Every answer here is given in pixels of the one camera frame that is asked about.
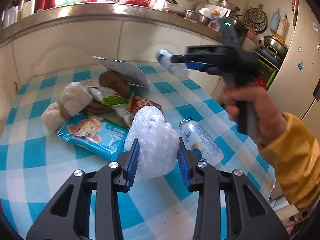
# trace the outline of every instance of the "rolled towel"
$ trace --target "rolled towel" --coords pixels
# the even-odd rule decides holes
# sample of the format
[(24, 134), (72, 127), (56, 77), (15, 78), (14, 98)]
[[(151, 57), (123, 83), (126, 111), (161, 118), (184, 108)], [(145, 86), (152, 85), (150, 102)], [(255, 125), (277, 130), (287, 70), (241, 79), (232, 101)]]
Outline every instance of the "rolled towel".
[(56, 131), (67, 120), (78, 114), (92, 101), (91, 94), (79, 82), (67, 85), (58, 102), (47, 107), (41, 115), (49, 131)]

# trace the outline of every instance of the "human hand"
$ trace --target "human hand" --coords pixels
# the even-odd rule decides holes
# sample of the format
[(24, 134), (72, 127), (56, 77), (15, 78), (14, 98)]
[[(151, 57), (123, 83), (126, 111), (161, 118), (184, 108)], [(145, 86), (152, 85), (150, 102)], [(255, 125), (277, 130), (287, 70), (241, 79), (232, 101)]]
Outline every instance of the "human hand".
[(249, 101), (253, 103), (258, 119), (258, 131), (263, 145), (267, 145), (277, 139), (285, 130), (287, 121), (278, 112), (275, 104), (267, 92), (259, 86), (246, 86), (238, 89), (225, 88), (224, 103), (229, 119), (234, 121), (240, 110), (236, 106), (237, 101)]

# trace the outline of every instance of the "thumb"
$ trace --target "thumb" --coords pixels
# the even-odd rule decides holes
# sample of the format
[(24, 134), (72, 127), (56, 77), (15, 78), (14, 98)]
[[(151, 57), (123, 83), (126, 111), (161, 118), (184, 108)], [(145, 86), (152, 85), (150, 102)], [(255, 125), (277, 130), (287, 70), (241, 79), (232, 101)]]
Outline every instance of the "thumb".
[(261, 93), (262, 87), (259, 86), (245, 86), (234, 90), (228, 90), (228, 95), (236, 101), (255, 102)]

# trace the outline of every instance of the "checkered tablecloth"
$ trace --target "checkered tablecloth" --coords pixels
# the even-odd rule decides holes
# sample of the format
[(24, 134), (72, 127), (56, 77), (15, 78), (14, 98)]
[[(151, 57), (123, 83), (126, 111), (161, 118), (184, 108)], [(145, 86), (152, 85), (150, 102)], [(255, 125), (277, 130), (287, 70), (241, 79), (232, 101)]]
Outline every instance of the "checkered tablecloth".
[[(150, 82), (149, 89), (132, 86), (136, 95), (159, 103), (166, 121), (178, 132), (179, 122), (193, 117), (223, 151), (224, 159), (216, 168), (243, 170), (262, 195), (269, 197), (275, 181), (273, 168), (263, 161), (253, 141), (236, 131), (236, 124), (206, 92), (190, 79), (178, 80), (156, 63), (132, 64)], [(0, 146), (0, 198), (4, 214), (24, 238), (74, 170), (91, 172), (106, 164), (99, 156), (47, 132), (40, 118), (70, 82), (97, 80), (104, 71), (102, 65), (95, 65), (49, 73), (28, 80), (18, 93)], [(119, 193), (118, 199), (125, 240), (192, 238), (198, 193), (185, 189), (178, 165), (163, 177), (136, 179), (130, 192)], [(222, 197), (222, 239), (226, 238), (225, 209)], [(90, 237), (94, 239), (94, 205), (90, 215)]]

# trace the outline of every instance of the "mustard yellow shirt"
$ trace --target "mustard yellow shirt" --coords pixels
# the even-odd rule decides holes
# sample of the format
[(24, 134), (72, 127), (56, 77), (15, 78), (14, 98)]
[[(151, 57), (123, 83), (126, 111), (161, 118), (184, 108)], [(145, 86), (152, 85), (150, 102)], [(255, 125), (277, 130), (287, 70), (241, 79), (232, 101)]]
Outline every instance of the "mustard yellow shirt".
[(289, 113), (283, 116), (287, 120), (286, 131), (259, 152), (275, 169), (288, 202), (303, 211), (320, 194), (320, 147), (298, 117)]

